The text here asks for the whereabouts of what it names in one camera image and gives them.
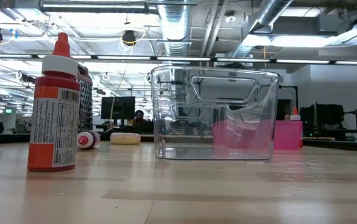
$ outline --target red nozzle cap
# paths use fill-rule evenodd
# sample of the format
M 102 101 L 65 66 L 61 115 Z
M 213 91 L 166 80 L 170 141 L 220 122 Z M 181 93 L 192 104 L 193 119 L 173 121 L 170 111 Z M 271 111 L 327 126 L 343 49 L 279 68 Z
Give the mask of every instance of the red nozzle cap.
M 59 33 L 58 40 L 56 41 L 55 46 L 54 46 L 53 54 L 70 58 L 71 55 L 70 55 L 69 49 L 70 49 L 70 46 L 68 43 L 68 35 L 63 32 Z
M 78 139 L 79 144 L 87 144 L 89 139 L 86 136 L 80 136 Z
M 297 108 L 296 107 L 293 108 L 292 115 L 299 115 L 299 113 L 297 112 Z

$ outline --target red bottle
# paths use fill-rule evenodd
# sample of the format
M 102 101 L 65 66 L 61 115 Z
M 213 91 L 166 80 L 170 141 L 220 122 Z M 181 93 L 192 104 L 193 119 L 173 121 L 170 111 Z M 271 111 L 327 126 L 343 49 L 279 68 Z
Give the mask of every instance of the red bottle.
M 36 79 L 28 170 L 73 169 L 77 151 L 80 84 L 78 63 L 70 57 L 68 35 L 59 33 L 54 52 L 43 58 Z

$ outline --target clear plastic bin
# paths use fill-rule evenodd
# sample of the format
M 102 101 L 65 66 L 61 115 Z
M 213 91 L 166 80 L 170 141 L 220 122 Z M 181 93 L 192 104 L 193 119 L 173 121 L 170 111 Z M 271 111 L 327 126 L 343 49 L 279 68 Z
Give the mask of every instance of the clear plastic bin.
M 272 157 L 278 74 L 162 66 L 151 77 L 157 157 Z

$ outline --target person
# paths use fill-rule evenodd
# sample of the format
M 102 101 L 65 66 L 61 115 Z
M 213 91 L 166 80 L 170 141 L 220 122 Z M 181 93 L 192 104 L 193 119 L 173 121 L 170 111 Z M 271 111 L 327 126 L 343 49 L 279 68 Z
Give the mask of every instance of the person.
M 150 122 L 144 120 L 144 112 L 142 110 L 137 110 L 135 114 L 136 118 L 133 122 L 133 126 L 136 128 L 147 129 L 150 125 Z

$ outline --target table surface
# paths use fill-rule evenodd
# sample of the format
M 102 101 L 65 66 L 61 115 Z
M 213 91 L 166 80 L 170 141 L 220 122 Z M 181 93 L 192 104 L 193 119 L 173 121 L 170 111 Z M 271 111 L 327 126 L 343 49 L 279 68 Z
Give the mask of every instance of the table surface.
M 0 144 L 0 223 L 357 223 L 357 152 L 304 147 L 271 161 L 167 161 L 154 145 L 79 151 L 76 168 L 27 172 Z

